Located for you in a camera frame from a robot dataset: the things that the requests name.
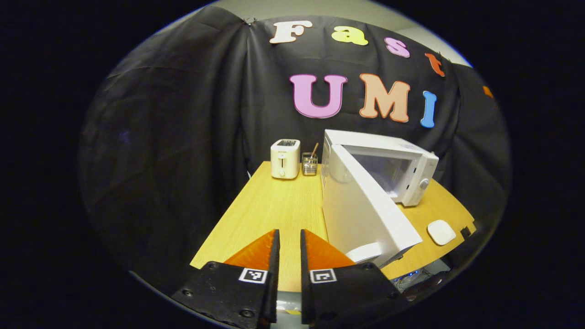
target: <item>table surface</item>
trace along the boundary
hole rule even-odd
[[[321,208],[321,165],[316,176],[280,180],[270,175],[270,162],[263,162],[207,237],[191,266],[201,268],[209,261],[224,262],[234,253],[272,229],[280,230],[278,289],[301,291],[301,229],[308,229],[328,241]],[[444,256],[463,242],[460,231],[476,228],[473,217],[457,199],[432,180],[416,207],[397,204],[422,238],[401,259],[382,268],[389,278],[420,269]],[[449,223],[456,238],[439,246],[426,231],[435,220]]]

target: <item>microwave door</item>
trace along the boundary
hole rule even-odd
[[[342,145],[331,145],[323,212],[329,242],[382,267],[422,242],[386,191]]]

